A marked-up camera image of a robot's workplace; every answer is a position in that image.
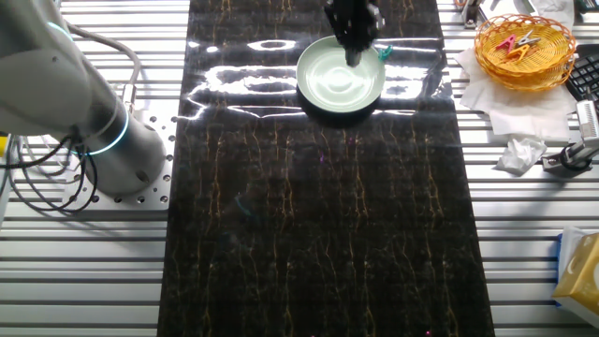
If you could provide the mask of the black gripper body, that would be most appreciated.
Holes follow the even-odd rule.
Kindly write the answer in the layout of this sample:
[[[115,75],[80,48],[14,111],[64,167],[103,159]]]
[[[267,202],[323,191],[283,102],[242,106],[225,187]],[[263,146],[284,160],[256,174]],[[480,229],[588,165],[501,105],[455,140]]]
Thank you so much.
[[[385,19],[373,0],[328,0],[324,12],[338,42],[348,51],[369,49]]]

